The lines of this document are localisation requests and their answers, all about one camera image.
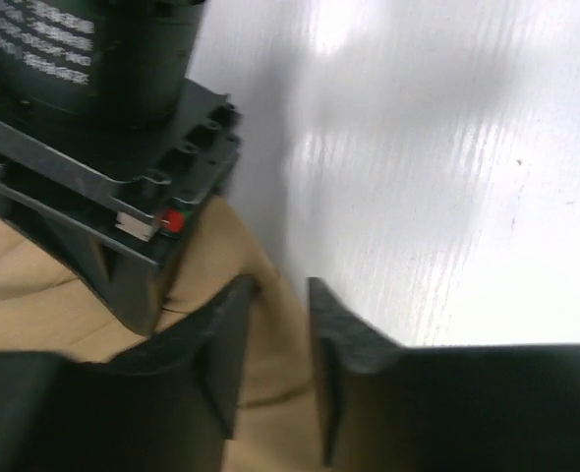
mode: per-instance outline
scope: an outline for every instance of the white label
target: white label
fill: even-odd
[[[89,83],[95,23],[42,0],[0,0],[0,49],[50,77]]]

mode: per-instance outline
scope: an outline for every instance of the brown cloth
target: brown cloth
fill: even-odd
[[[160,326],[195,311],[241,273],[254,275],[262,291],[251,308],[238,429],[224,470],[320,470],[306,314],[255,237],[221,199],[202,215]],[[105,361],[142,340],[66,268],[0,222],[0,350],[49,350]]]

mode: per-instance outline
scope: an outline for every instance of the black object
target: black object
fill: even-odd
[[[107,364],[0,353],[0,472],[219,472],[254,283]]]
[[[580,346],[410,349],[310,282],[327,465],[580,472]]]
[[[0,1],[0,218],[144,335],[201,210],[238,159],[234,106],[182,79],[202,6]],[[87,88],[8,54],[12,31],[35,47],[33,36],[58,31],[61,42],[77,29],[96,34]]]

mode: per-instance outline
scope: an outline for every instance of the tan fabric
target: tan fabric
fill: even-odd
[[[251,334],[230,472],[319,470],[307,319],[253,235],[221,199],[206,209],[165,304],[166,327],[239,273],[262,292]],[[0,349],[64,352],[102,361],[140,342],[68,270],[0,222]]]

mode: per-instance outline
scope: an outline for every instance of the red light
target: red light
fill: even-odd
[[[180,233],[185,227],[185,214],[171,208],[165,212],[161,223],[166,231]]]

